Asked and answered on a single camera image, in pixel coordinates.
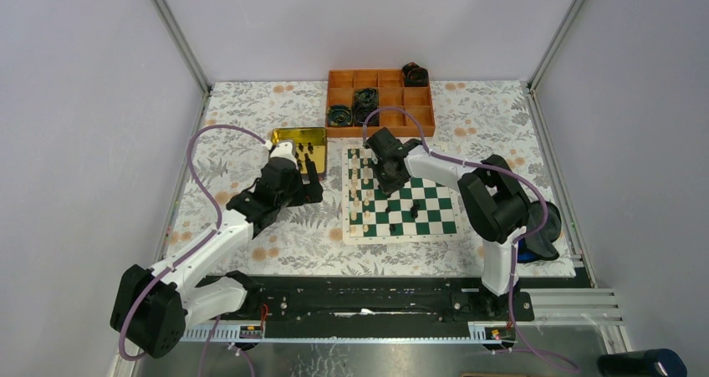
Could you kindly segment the green white chess board mat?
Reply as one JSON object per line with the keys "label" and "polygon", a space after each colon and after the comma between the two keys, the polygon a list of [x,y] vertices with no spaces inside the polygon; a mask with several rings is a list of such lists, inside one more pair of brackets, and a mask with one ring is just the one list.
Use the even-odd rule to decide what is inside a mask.
{"label": "green white chess board mat", "polygon": [[[413,177],[392,196],[385,196],[380,190],[374,175],[375,212],[372,231],[367,233],[365,237],[352,237],[349,231],[346,176],[346,151],[351,147],[364,148],[362,145],[347,145],[341,150],[344,212],[342,224],[345,243],[360,245],[405,242],[455,242],[465,237],[465,227],[463,226],[462,214],[458,204],[459,195],[457,193],[434,181]],[[410,215],[410,209],[415,201],[420,204],[421,208],[419,216],[413,219]],[[385,212],[387,206],[392,206],[391,213]],[[390,232],[390,224],[397,225],[395,233]]]}

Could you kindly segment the white chess pieces row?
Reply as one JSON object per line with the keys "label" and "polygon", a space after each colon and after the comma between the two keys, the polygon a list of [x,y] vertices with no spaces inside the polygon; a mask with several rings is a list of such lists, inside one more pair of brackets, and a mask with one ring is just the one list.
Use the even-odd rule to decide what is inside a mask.
{"label": "white chess pieces row", "polygon": [[371,154],[364,148],[351,147],[346,156],[349,231],[352,237],[365,237],[372,231],[375,212]]}

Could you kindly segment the black tape roll in tray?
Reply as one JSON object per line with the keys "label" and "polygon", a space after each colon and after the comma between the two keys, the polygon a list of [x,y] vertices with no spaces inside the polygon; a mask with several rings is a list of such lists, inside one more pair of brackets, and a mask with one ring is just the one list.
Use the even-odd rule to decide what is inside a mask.
{"label": "black tape roll in tray", "polygon": [[353,94],[353,106],[377,108],[379,106],[379,93],[375,88],[357,89]]}
{"label": "black tape roll in tray", "polygon": [[378,126],[380,124],[379,115],[373,115],[376,110],[376,105],[354,104],[352,108],[353,126]]}
{"label": "black tape roll in tray", "polygon": [[328,127],[350,127],[353,124],[352,110],[348,105],[330,105],[326,114]]}

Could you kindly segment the dark grey cloth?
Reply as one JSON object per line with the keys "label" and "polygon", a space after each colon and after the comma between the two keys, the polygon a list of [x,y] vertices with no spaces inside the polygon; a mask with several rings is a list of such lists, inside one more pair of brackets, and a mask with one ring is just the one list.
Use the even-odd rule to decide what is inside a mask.
{"label": "dark grey cloth", "polygon": [[561,235],[562,220],[559,209],[549,201],[546,204],[548,216],[544,226],[520,241],[525,241],[528,248],[541,257],[539,261],[554,261],[559,258],[559,251],[553,244]]}

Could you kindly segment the blue cloth pouch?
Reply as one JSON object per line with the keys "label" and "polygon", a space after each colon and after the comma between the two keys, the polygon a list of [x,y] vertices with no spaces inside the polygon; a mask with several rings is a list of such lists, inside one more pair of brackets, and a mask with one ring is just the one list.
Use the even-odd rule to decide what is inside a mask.
{"label": "blue cloth pouch", "polygon": [[533,252],[531,249],[528,248],[525,241],[520,241],[518,243],[517,263],[531,263],[536,262],[540,259],[541,257],[536,252]]}

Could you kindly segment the orange wooden compartment tray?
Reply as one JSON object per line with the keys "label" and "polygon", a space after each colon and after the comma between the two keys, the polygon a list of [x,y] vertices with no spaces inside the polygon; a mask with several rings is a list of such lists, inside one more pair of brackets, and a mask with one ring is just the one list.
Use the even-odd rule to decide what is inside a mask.
{"label": "orange wooden compartment tray", "polygon": [[[387,128],[398,137],[432,137],[436,130],[432,103],[431,82],[428,87],[405,87],[401,69],[331,69],[327,80],[325,129],[331,138],[355,138],[363,130],[372,134]],[[379,106],[373,112],[379,115],[378,126],[328,127],[326,114],[334,104],[353,108],[353,94],[357,89],[375,88]]]}

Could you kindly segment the gold metal tin box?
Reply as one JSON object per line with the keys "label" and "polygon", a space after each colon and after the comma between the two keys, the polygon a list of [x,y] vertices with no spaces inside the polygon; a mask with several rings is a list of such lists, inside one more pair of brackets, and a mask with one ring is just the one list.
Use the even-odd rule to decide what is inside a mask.
{"label": "gold metal tin box", "polygon": [[324,177],[327,171],[327,135],[323,127],[277,128],[272,130],[271,153],[277,151],[276,146],[289,141],[289,150],[301,173],[307,173],[306,160],[311,160],[319,176]]}

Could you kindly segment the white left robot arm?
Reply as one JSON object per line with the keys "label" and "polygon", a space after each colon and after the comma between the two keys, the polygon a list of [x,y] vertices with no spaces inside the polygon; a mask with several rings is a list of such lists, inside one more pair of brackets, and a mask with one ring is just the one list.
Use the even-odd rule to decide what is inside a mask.
{"label": "white left robot arm", "polygon": [[150,357],[160,358],[197,324],[224,313],[240,319],[254,316],[260,299],[238,279],[227,275],[208,284],[202,280],[223,258],[274,224],[283,209],[321,202],[323,187],[316,166],[310,159],[304,165],[306,179],[296,162],[269,159],[255,187],[227,203],[218,226],[150,267],[128,268],[110,316],[120,342],[130,341]]}

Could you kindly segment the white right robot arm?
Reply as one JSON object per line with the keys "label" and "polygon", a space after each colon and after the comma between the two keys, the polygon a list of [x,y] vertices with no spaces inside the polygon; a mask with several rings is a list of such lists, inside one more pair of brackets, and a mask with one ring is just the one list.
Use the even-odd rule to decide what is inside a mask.
{"label": "white right robot arm", "polygon": [[465,162],[433,151],[423,140],[402,142],[386,128],[365,137],[364,148],[374,156],[370,169],[386,196],[412,178],[434,181],[461,196],[486,251],[482,285],[487,291],[479,307],[492,320],[508,314],[513,308],[510,293],[518,282],[513,243],[526,230],[531,202],[504,159],[492,155],[482,163]]}

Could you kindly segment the black tape roll behind tray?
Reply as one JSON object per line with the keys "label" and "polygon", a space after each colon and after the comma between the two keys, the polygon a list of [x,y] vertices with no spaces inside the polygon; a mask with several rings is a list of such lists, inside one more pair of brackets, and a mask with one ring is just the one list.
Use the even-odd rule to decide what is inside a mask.
{"label": "black tape roll behind tray", "polygon": [[403,75],[403,84],[405,87],[428,87],[429,73],[428,70],[420,65],[409,62],[401,69]]}

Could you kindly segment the floral table cloth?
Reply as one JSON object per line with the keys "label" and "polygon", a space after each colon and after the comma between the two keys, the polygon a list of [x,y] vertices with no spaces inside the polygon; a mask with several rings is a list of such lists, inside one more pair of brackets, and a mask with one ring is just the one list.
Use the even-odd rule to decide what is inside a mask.
{"label": "floral table cloth", "polygon": [[[267,158],[259,137],[278,127],[319,126],[326,111],[324,81],[221,82],[203,116],[194,164],[163,247],[164,254],[194,242],[216,219],[215,207],[250,186]],[[510,168],[553,199],[523,87],[518,81],[436,81],[435,151],[479,161],[502,156]],[[258,237],[221,260],[215,273],[249,275],[382,275],[461,277],[481,274],[487,253],[468,223],[460,239],[396,244],[348,244],[342,210],[342,154],[348,139],[328,143],[324,199],[282,211]]]}

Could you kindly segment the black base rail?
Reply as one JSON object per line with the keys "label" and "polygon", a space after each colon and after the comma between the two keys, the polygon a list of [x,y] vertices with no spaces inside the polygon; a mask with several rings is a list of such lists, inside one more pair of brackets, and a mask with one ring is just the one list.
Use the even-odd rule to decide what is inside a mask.
{"label": "black base rail", "polygon": [[268,339],[458,339],[469,324],[534,319],[527,293],[496,296],[479,278],[233,277],[247,298],[222,321],[253,322]]}

